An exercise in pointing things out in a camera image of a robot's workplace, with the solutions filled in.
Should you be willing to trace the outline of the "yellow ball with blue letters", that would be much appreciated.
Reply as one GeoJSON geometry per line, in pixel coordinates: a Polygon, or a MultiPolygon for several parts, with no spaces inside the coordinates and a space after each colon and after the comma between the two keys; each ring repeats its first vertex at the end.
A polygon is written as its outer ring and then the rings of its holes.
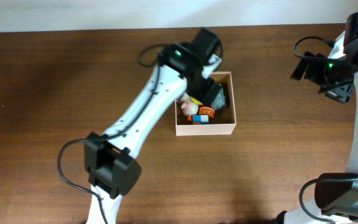
{"type": "Polygon", "coordinates": [[[190,97],[190,100],[196,105],[203,105],[202,102],[198,101],[197,99],[195,99],[193,97],[190,97]]]}

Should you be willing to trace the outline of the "orange ribbed round toy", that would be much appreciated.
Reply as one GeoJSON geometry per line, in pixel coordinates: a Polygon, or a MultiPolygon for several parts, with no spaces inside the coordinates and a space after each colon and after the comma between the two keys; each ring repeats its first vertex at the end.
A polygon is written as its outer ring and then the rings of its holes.
{"type": "Polygon", "coordinates": [[[199,115],[206,115],[210,119],[213,119],[215,117],[215,110],[210,108],[210,107],[203,106],[203,107],[199,108],[198,114],[199,115]]]}

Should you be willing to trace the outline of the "grey and yellow toy truck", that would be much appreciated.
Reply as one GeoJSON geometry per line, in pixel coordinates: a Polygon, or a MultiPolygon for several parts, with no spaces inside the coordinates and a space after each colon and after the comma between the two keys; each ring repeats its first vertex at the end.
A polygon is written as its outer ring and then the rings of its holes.
{"type": "Polygon", "coordinates": [[[221,87],[218,94],[216,95],[214,101],[211,103],[211,107],[213,110],[224,110],[227,108],[227,100],[226,95],[224,93],[224,88],[221,84],[219,84],[221,87]]]}

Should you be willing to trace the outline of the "white duck toy pink hat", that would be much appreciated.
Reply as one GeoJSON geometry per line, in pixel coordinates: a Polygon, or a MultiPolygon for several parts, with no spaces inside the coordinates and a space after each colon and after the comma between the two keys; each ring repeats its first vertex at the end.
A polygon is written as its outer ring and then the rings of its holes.
{"type": "Polygon", "coordinates": [[[198,105],[195,104],[191,97],[184,93],[178,100],[182,113],[186,116],[188,121],[193,120],[193,116],[198,113],[198,105]]]}

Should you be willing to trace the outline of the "multicoloured puzzle cube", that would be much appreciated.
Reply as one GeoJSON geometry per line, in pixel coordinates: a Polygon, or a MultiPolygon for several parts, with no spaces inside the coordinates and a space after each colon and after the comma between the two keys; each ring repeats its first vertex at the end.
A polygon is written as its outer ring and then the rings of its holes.
{"type": "Polygon", "coordinates": [[[195,114],[192,116],[194,125],[209,124],[209,116],[204,114],[195,114]]]}

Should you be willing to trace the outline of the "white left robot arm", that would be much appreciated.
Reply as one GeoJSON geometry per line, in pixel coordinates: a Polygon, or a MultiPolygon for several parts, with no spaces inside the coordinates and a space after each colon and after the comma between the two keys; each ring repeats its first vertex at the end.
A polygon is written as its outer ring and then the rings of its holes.
{"type": "Polygon", "coordinates": [[[123,196],[138,181],[141,147],[167,108],[184,94],[211,104],[221,87],[210,75],[223,61],[219,37],[202,28],[192,42],[164,45],[144,89],[102,135],[84,144],[85,171],[93,193],[88,223],[115,223],[123,196]]]}

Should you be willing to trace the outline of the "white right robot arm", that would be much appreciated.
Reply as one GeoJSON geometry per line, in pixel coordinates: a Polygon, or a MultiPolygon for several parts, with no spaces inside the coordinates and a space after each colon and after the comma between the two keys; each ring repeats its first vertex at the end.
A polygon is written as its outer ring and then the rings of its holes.
{"type": "Polygon", "coordinates": [[[305,183],[298,194],[295,210],[283,211],[274,223],[358,223],[358,12],[346,20],[344,31],[334,40],[315,37],[331,49],[329,55],[298,52],[306,36],[293,46],[299,58],[291,79],[309,80],[319,93],[340,103],[355,96],[352,146],[343,172],[323,173],[305,183]]]}

